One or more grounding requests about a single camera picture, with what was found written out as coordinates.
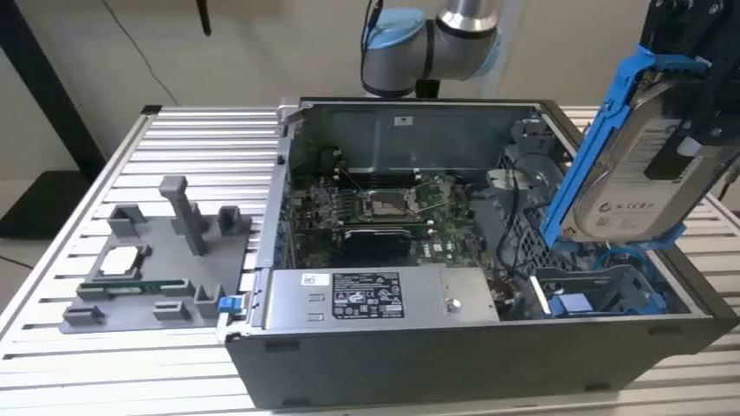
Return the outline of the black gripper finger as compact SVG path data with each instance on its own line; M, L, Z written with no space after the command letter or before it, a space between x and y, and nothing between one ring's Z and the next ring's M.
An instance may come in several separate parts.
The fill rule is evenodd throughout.
M730 61L717 59L700 80L681 82L668 114L678 119L644 170L650 180L676 180L704 147L730 141Z

